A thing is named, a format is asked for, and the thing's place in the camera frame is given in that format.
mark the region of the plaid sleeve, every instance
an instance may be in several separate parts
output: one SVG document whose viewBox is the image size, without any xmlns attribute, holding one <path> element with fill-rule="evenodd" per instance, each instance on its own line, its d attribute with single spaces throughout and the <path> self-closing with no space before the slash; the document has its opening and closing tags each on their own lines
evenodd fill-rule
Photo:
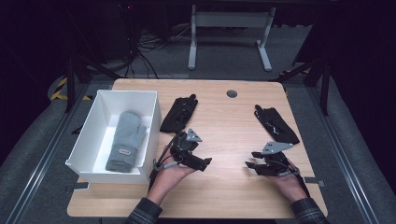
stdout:
<svg viewBox="0 0 396 224">
<path fill-rule="evenodd" d="M 312 198 L 296 201 L 290 207 L 299 224 L 330 223 Z"/>
<path fill-rule="evenodd" d="M 158 204 L 147 198 L 142 198 L 134 211 L 128 216 L 125 224 L 153 224 L 162 211 Z"/>
</svg>

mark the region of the table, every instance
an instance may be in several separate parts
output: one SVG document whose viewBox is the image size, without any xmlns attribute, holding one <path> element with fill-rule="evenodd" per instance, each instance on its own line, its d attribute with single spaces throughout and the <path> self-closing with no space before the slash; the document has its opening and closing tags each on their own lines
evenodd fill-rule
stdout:
<svg viewBox="0 0 396 224">
<path fill-rule="evenodd" d="M 203 139 L 193 154 L 213 158 L 204 172 L 187 176 L 163 201 L 161 217 L 191 218 L 292 218 L 290 203 L 273 183 L 245 161 L 253 161 L 252 151 L 260 151 L 272 138 L 257 121 L 254 105 L 275 107 L 296 132 L 301 143 L 284 151 L 300 168 L 302 177 L 315 176 L 307 157 L 290 105 L 281 84 L 274 82 L 118 79 L 116 91 L 157 91 L 163 118 L 177 97 L 195 93 L 198 99 L 186 128 Z M 235 98 L 226 92 L 237 92 Z M 159 158 L 172 134 L 161 133 Z M 312 198 L 327 216 L 318 184 L 306 184 Z M 67 213 L 72 217 L 127 217 L 148 186 L 91 184 L 75 190 Z"/>
</svg>

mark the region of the person's left hand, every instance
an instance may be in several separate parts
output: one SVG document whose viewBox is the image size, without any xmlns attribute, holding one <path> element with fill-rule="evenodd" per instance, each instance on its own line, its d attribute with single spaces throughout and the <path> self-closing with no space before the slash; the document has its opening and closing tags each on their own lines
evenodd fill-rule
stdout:
<svg viewBox="0 0 396 224">
<path fill-rule="evenodd" d="M 175 161 L 171 156 L 169 150 L 165 153 L 163 157 L 166 158 L 163 164 Z M 157 174 L 154 184 L 148 192 L 147 199 L 160 205 L 169 191 L 174 189 L 184 177 L 194 172 L 195 170 L 190 167 L 181 167 L 179 165 L 174 165 L 161 170 Z"/>
</svg>

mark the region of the gray carpet floor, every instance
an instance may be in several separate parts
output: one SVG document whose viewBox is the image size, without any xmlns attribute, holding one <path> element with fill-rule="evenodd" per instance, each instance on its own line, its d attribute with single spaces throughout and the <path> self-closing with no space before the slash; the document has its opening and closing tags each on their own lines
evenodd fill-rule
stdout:
<svg viewBox="0 0 396 224">
<path fill-rule="evenodd" d="M 267 53 L 273 66 L 272 72 L 264 72 L 255 40 L 260 39 L 261 30 L 246 29 L 240 34 L 230 34 L 219 29 L 205 29 L 198 35 L 196 69 L 187 69 L 190 42 L 188 36 L 179 39 L 163 49 L 145 52 L 160 78 L 221 79 L 266 81 L 276 78 L 283 70 L 291 70 L 298 49 L 302 45 L 309 27 L 282 27 L 271 30 L 266 44 Z M 118 62 L 110 62 L 111 67 Z M 130 78 L 153 78 L 143 61 L 136 58 L 129 71 Z M 320 83 L 315 88 L 302 84 L 304 75 L 294 77 L 284 83 L 290 106 L 297 121 L 309 159 L 316 177 L 326 184 L 321 188 L 331 223 L 396 223 L 396 199 L 386 179 L 373 160 L 359 129 L 350 116 L 347 106 L 331 80 L 328 112 L 324 117 L 318 109 Z M 59 83 L 53 80 L 49 96 Z M 85 86 L 77 84 L 84 95 L 95 96 L 97 90 L 111 89 L 112 82 L 104 75 L 94 75 L 92 82 Z M 92 106 L 92 101 L 80 101 L 70 114 L 65 114 L 66 101 L 53 100 L 50 106 L 36 119 L 0 168 L 0 223 L 6 223 L 15 205 L 21 204 L 21 195 L 35 175 L 35 168 L 42 162 L 42 156 L 49 146 L 57 146 L 49 158 L 49 166 L 41 169 L 42 179 L 36 189 L 28 193 L 28 200 L 14 223 L 121 223 L 123 218 L 70 217 L 66 213 L 72 186 L 78 176 L 64 165 L 78 136 L 72 132 L 79 128 Z M 54 143 L 53 136 L 67 119 L 60 141 Z M 333 136 L 329 133 L 329 122 L 336 133 L 336 140 L 344 150 L 347 161 L 361 184 L 366 200 L 375 217 L 367 220 L 364 209 L 353 193 L 351 180 L 345 173 L 338 152 L 334 148 Z M 280 219 L 277 223 L 296 223 L 292 219 Z M 207 220 L 206 223 L 218 223 Z M 265 223 L 264 220 L 231 220 L 222 223 Z"/>
</svg>

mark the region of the person's hand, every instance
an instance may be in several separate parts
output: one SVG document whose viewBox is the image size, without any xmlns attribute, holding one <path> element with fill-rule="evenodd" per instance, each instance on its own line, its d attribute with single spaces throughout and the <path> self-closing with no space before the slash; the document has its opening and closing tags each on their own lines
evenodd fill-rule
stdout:
<svg viewBox="0 0 396 224">
<path fill-rule="evenodd" d="M 174 161 L 169 150 L 165 153 L 164 158 L 167 159 L 163 162 L 163 164 Z M 174 189 L 184 177 L 194 172 L 195 170 L 190 167 L 182 167 L 179 165 L 174 165 L 161 170 L 157 174 L 154 184 L 152 185 L 146 198 L 160 205 L 169 191 Z"/>
<path fill-rule="evenodd" d="M 307 198 L 305 191 L 301 187 L 297 177 L 295 175 L 284 175 L 284 176 L 271 176 L 266 175 L 268 179 L 272 180 L 276 186 L 280 189 L 282 194 L 289 199 L 291 203 L 298 200 Z"/>
</svg>

